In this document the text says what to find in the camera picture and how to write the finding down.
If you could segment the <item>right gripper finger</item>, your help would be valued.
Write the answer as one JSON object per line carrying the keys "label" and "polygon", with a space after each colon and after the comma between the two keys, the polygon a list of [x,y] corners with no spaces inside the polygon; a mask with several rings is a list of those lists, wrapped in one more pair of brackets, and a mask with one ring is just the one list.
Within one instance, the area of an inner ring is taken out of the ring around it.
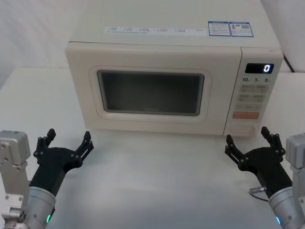
{"label": "right gripper finger", "polygon": [[261,134],[264,139],[267,140],[272,150],[278,156],[279,162],[281,163],[283,161],[283,156],[285,155],[285,149],[282,146],[279,134],[271,134],[266,126],[262,127]]}
{"label": "right gripper finger", "polygon": [[225,154],[229,156],[241,171],[248,171],[249,163],[246,154],[243,154],[235,145],[231,135],[226,136]]}

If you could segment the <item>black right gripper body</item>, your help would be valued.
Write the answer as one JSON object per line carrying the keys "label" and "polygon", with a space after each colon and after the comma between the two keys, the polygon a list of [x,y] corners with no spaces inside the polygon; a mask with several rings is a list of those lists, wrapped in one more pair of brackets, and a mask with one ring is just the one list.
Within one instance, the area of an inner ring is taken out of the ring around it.
{"label": "black right gripper body", "polygon": [[276,192],[292,186],[292,181],[280,163],[280,156],[270,147],[253,149],[239,161],[239,169],[253,173],[270,198]]}

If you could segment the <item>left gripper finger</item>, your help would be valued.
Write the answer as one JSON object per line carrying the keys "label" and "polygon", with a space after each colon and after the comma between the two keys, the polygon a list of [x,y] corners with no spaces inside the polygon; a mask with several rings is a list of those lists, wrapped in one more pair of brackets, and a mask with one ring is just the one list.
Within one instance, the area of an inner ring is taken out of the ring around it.
{"label": "left gripper finger", "polygon": [[47,135],[44,137],[39,137],[36,145],[36,150],[33,155],[38,156],[44,149],[48,148],[50,143],[54,140],[56,136],[56,132],[53,128],[51,128]]}
{"label": "left gripper finger", "polygon": [[93,149],[94,146],[91,140],[91,134],[89,131],[86,131],[81,145],[71,155],[73,165],[82,166],[83,161]]}

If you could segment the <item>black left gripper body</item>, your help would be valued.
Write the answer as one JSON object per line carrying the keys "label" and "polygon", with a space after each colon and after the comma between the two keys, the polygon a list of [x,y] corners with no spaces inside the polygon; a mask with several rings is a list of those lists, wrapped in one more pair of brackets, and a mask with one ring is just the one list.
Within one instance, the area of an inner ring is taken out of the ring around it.
{"label": "black left gripper body", "polygon": [[39,167],[29,186],[44,189],[54,196],[57,195],[66,174],[82,166],[82,158],[75,151],[66,148],[46,148],[35,151],[33,155]]}

